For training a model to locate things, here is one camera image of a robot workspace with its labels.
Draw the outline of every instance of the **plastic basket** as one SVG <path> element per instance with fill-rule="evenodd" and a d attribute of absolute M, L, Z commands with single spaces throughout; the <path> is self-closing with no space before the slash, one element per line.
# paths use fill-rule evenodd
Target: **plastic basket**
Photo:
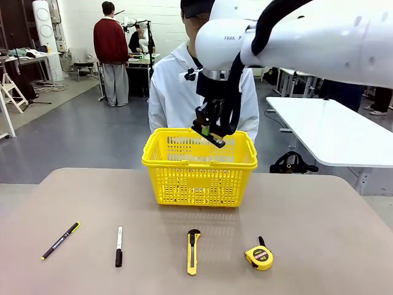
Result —
<path fill-rule="evenodd" d="M 246 132 L 225 137 L 219 149 L 190 128 L 160 128 L 147 141 L 142 163 L 161 205 L 238 207 L 257 152 Z"/>

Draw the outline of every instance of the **maroon sweater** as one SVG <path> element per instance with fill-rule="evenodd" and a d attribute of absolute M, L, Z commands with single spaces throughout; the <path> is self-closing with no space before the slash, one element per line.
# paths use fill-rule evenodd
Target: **maroon sweater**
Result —
<path fill-rule="evenodd" d="M 94 49 L 102 63 L 122 65 L 128 61 L 124 32 L 115 20 L 103 18 L 94 26 Z"/>

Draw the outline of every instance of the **person in red jacket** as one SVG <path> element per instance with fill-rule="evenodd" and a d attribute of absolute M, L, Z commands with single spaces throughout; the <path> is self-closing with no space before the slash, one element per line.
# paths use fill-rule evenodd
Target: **person in red jacket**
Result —
<path fill-rule="evenodd" d="M 123 28 L 114 20 L 115 5 L 103 3 L 104 18 L 94 26 L 94 48 L 103 64 L 105 92 L 109 106 L 128 104 L 128 47 Z"/>

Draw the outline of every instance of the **black pen with yellow cap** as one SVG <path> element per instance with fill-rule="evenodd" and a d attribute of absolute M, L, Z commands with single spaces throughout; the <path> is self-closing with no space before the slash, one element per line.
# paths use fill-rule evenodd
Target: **black pen with yellow cap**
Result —
<path fill-rule="evenodd" d="M 67 232 L 61 238 L 59 238 L 57 242 L 52 247 L 50 247 L 50 249 L 44 255 L 42 255 L 41 260 L 47 259 L 48 256 L 51 255 L 52 252 L 55 251 L 61 245 L 61 243 L 63 243 L 66 240 L 66 238 L 69 235 L 71 235 L 75 230 L 77 230 L 79 226 L 80 226 L 80 222 L 79 221 L 75 222 L 74 225 L 71 226 L 71 228 L 67 230 Z"/>

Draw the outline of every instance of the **brick wall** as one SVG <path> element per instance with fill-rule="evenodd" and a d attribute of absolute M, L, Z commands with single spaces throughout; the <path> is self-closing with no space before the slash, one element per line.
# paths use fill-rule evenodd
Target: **brick wall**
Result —
<path fill-rule="evenodd" d="M 328 10 L 335 13 L 344 5 L 365 0 L 315 0 L 289 16 L 295 18 L 301 14 L 324 13 Z M 58 0 L 63 21 L 64 35 L 68 47 L 93 49 L 93 27 L 103 16 L 101 3 L 103 0 Z M 116 11 L 125 10 L 117 16 L 117 20 L 144 18 L 152 21 L 152 32 L 157 53 L 169 54 L 181 42 L 187 40 L 184 25 L 180 18 L 180 0 L 112 0 Z M 248 0 L 253 9 L 260 11 L 270 0 Z M 133 29 L 127 36 L 129 40 Z"/>

